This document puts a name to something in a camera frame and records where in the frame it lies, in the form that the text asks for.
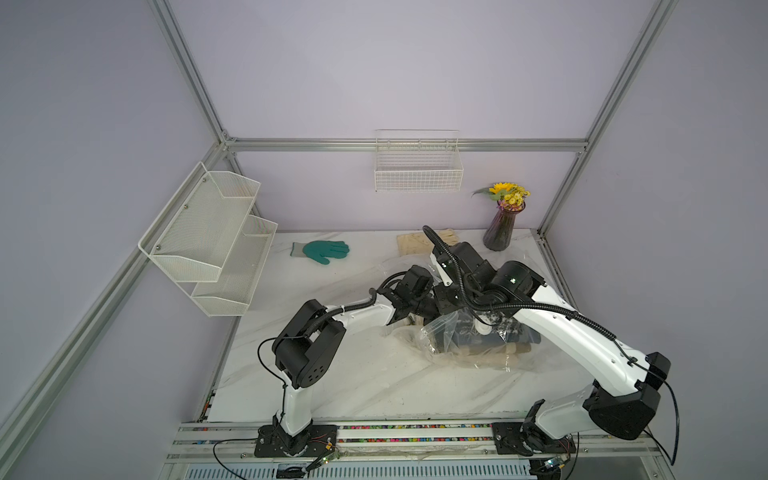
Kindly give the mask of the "black white houndstooth scarf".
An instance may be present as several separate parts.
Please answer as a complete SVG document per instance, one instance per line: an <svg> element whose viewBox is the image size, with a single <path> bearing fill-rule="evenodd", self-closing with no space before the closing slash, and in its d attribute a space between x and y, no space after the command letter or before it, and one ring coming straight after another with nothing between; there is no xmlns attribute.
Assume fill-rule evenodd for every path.
<svg viewBox="0 0 768 480"><path fill-rule="evenodd" d="M434 351L466 356L527 353L542 341L537 331L513 318L501 318L498 324L492 325L488 335L480 335L475 330L475 320L463 312L453 312L432 321L427 328Z"/></svg>

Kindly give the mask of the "clear plastic vacuum bag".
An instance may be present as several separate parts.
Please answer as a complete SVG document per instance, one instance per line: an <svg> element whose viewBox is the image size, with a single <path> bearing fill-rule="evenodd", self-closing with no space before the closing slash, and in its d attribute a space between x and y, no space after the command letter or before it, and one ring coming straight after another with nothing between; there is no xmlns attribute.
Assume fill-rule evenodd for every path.
<svg viewBox="0 0 768 480"><path fill-rule="evenodd" d="M465 308L428 321L409 314L385 328L386 334L428 362L441 366L515 371L557 371L567 359L549 339L500 313L482 313L482 322Z"/></svg>

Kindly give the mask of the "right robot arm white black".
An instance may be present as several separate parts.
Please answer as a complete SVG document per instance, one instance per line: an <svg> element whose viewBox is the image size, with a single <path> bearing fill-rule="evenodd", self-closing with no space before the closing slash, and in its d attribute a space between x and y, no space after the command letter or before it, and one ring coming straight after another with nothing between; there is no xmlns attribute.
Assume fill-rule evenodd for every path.
<svg viewBox="0 0 768 480"><path fill-rule="evenodd" d="M467 243L449 246L429 226L432 261L443 285L482 335L510 319L549 340L593 381L558 400L534 403L518 423L514 439L529 452L576 433L601 430L622 440L637 439L655 417L670 360L659 352L633 349L571 307L528 265L508 261L493 268Z"/></svg>

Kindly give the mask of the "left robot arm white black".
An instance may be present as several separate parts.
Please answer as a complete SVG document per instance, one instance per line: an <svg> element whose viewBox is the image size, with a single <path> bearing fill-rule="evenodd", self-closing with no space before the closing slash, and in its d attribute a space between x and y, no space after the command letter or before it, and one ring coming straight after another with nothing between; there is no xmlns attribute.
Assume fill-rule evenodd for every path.
<svg viewBox="0 0 768 480"><path fill-rule="evenodd" d="M282 432L293 438L312 425L311 388L329 371L348 333L389 326L410 315L436 318L433 285L428 269L413 266L387 277L362 302L332 307L306 301L272 340L277 377L283 383L275 415Z"/></svg>

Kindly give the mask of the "white vacuum bag valve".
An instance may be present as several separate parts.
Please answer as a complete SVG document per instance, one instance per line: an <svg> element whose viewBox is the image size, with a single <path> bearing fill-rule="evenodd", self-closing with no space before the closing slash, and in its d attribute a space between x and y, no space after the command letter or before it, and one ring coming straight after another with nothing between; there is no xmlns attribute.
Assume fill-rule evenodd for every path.
<svg viewBox="0 0 768 480"><path fill-rule="evenodd" d="M480 335L488 335L488 334L490 334L492 332L492 326L491 325L485 324L485 323L480 322L478 320L475 320L473 322L473 325L474 325L475 330Z"/></svg>

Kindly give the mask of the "cream knitted scarf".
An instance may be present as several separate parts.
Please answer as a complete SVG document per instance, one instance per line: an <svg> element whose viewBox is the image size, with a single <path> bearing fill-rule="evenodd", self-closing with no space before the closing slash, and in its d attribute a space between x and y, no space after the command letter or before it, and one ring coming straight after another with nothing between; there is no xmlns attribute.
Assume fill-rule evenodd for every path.
<svg viewBox="0 0 768 480"><path fill-rule="evenodd" d="M459 310L455 312L463 312L466 317L472 316L465 310ZM501 318L510 318L504 316L483 316L476 320L488 325L496 325L500 322ZM415 328L409 334L404 334L402 339L410 344L413 348L423 354L427 360L439 365L455 365L463 368L476 368L476 369L497 369L497 370L512 370L517 367L523 357L530 354L533 350L527 353L496 353L496 354L484 354L479 356L466 356L460 354L451 353L436 353L433 349L430 331L427 326L430 323L426 323L421 327Z"/></svg>

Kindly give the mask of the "beige leather gloves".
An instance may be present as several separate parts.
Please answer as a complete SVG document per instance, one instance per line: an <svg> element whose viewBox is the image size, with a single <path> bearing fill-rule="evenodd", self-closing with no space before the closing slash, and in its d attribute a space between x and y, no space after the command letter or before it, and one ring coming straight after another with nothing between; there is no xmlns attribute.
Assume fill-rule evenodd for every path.
<svg viewBox="0 0 768 480"><path fill-rule="evenodd" d="M438 230L440 239L449 246L456 245L460 239L452 229ZM432 252L433 242L424 232L406 233L396 237L396 243L400 256L426 255Z"/></svg>

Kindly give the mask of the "purple glass vase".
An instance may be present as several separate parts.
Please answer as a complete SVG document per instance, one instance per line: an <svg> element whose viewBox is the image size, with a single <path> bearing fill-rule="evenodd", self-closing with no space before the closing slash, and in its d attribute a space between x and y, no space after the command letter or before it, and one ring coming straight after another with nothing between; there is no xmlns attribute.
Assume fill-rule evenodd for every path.
<svg viewBox="0 0 768 480"><path fill-rule="evenodd" d="M499 201L496 214L483 236L484 246L491 251L506 250L511 243L516 218L525 209L525 202L509 205Z"/></svg>

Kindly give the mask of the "yellow flower bouquet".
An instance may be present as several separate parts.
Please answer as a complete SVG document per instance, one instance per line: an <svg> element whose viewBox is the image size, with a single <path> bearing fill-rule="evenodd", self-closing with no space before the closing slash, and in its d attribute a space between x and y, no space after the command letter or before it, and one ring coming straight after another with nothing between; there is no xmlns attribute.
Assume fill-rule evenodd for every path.
<svg viewBox="0 0 768 480"><path fill-rule="evenodd" d="M531 193L519 184L499 182L475 190L472 195L482 195L493 200L503 209L521 210L525 207L526 200L530 197Z"/></svg>

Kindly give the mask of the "green work glove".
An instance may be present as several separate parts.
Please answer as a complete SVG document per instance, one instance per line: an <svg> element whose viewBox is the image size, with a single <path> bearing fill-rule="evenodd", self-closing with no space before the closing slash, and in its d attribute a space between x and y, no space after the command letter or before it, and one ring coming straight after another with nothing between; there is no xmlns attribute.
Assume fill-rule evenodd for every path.
<svg viewBox="0 0 768 480"><path fill-rule="evenodd" d="M290 256L329 265L332 260L346 258L349 252L350 247L344 241L315 240L308 243L294 242Z"/></svg>

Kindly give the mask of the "white mesh two-tier shelf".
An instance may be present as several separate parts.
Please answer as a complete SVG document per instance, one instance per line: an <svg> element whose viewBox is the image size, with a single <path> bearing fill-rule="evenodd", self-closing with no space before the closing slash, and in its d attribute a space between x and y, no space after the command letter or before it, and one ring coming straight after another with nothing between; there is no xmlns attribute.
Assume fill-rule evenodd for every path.
<svg viewBox="0 0 768 480"><path fill-rule="evenodd" d="M256 214L260 183L198 163L138 242L208 317L250 308L278 224Z"/></svg>

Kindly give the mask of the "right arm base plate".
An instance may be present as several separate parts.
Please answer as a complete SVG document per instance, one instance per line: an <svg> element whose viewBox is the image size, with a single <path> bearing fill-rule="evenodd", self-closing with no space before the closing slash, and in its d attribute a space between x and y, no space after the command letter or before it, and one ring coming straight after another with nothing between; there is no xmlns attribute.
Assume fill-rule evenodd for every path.
<svg viewBox="0 0 768 480"><path fill-rule="evenodd" d="M491 429L499 455L531 457L537 454L571 455L576 452L575 443L568 437L553 439L526 422L494 422Z"/></svg>

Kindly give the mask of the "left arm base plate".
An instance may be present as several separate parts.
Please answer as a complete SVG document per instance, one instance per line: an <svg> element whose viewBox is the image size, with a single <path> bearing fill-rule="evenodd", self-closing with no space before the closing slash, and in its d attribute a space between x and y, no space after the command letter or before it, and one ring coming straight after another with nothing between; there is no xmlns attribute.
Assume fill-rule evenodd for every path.
<svg viewBox="0 0 768 480"><path fill-rule="evenodd" d="M337 425L311 423L295 436L289 435L279 424L259 428L255 442L256 458L318 457L329 452L337 442Z"/></svg>

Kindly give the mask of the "aluminium mounting rail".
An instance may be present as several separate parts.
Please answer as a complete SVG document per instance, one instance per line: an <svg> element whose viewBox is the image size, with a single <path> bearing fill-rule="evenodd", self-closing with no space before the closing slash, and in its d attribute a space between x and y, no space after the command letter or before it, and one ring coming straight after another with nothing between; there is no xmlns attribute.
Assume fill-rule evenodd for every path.
<svg viewBox="0 0 768 480"><path fill-rule="evenodd" d="M521 455L512 449L512 428L500 420L321 421L310 430L297 456L314 458L334 447L344 459L474 458L480 455ZM590 456L662 456L659 446L643 434L636 440L587 432L556 440L534 458L568 453L572 458ZM286 443L271 424L186 423L179 427L166 461L193 463L245 462L253 459L288 459Z"/></svg>

